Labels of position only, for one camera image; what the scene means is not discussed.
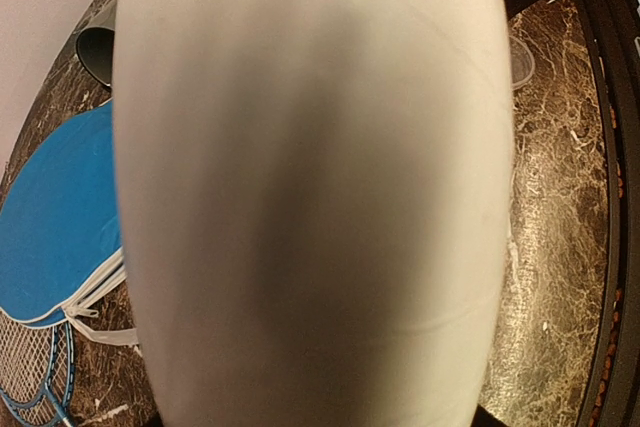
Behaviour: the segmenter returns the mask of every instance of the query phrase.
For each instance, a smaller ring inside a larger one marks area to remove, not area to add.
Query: white cylindrical object
[[[502,283],[503,0],[119,0],[130,293],[174,426],[468,426]]]

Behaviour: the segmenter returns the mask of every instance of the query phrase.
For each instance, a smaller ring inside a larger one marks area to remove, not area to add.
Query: metal cylinder
[[[111,89],[117,0],[109,1],[76,39],[80,63],[98,82]]]

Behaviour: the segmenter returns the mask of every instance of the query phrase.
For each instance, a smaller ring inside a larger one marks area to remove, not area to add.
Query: brown marble floor
[[[575,424],[595,349],[607,256],[602,125],[571,0],[516,17],[532,81],[516,92],[511,238],[481,404],[510,426]]]
[[[64,120],[107,98],[73,51],[78,30],[107,1],[95,0],[47,76],[0,184],[0,205],[39,143]],[[512,427],[570,426],[586,384],[604,282],[607,205],[600,118],[571,1],[541,1],[511,28],[531,48],[537,68],[515,95],[512,236],[481,403]],[[100,310],[99,327],[124,328],[131,322],[125,289],[109,296]],[[99,425],[141,425],[155,407],[140,356],[80,336],[76,348],[71,413],[78,423],[126,404],[128,410]],[[14,425],[2,407],[0,425]]]

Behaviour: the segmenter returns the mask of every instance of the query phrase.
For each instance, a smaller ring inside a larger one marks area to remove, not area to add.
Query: black metal frame
[[[509,17],[537,0],[505,0]],[[576,0],[602,116],[608,265],[577,427],[640,427],[640,11],[637,0]],[[501,425],[484,412],[474,427]]]

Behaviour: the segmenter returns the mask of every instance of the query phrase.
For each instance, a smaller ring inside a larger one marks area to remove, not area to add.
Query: wall
[[[92,0],[0,0],[0,172],[51,64]]]

